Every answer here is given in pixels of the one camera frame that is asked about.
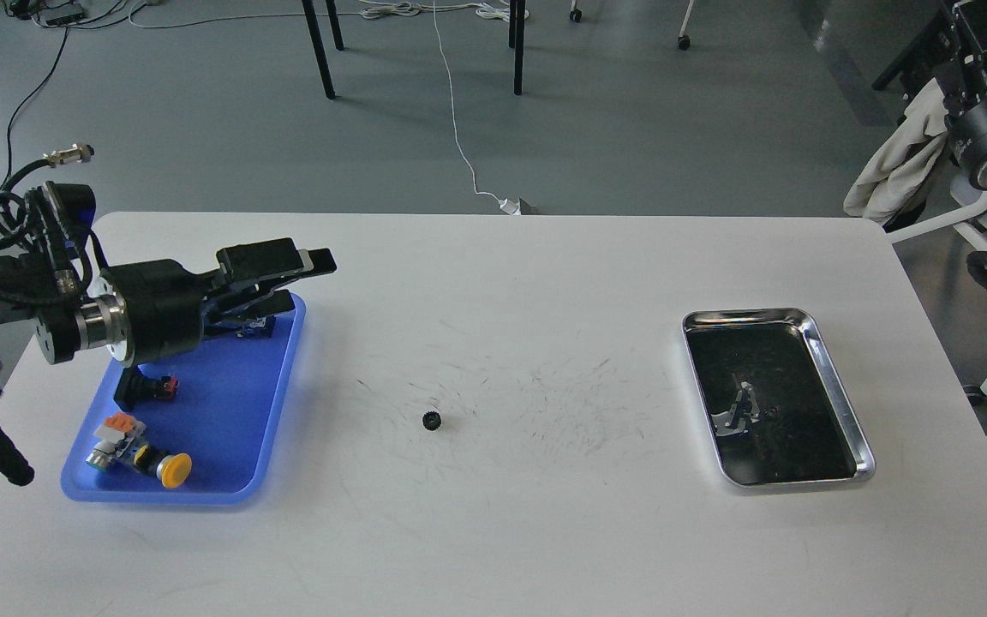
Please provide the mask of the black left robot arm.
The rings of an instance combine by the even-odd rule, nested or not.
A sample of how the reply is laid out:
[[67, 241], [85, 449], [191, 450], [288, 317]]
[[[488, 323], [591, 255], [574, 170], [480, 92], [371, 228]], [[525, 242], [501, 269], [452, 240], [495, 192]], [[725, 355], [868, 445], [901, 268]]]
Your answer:
[[[99, 430], [99, 446], [87, 463], [104, 470], [122, 460], [166, 488], [179, 487], [189, 457], [145, 441], [144, 427], [132, 415], [141, 401], [172, 401], [179, 382], [147, 376], [141, 366], [224, 333], [265, 331], [275, 315], [294, 308], [289, 284], [328, 276], [337, 262], [330, 249], [298, 249], [279, 238], [220, 249], [217, 268], [204, 273], [170, 259], [111, 266], [93, 231], [93, 189], [48, 181], [24, 195], [15, 192], [32, 172], [86, 163], [93, 154], [87, 144], [44, 153], [0, 184], [0, 325], [31, 321], [51, 364], [85, 349], [109, 348], [123, 369], [113, 396], [118, 411]], [[35, 477], [1, 427], [0, 473], [19, 487]]]

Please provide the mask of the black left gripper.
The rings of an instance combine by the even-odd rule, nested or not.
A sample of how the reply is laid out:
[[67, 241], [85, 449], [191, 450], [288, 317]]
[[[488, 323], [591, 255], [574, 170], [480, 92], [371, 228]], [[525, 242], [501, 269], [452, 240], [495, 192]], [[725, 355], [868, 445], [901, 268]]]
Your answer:
[[[338, 270], [330, 249], [298, 249], [290, 238], [224, 247], [216, 259], [230, 285], [283, 286]], [[296, 308], [285, 289], [212, 289], [217, 273], [193, 273], [173, 259], [102, 266], [75, 309], [75, 350], [105, 347], [136, 367], [195, 349], [203, 329], [232, 331]]]

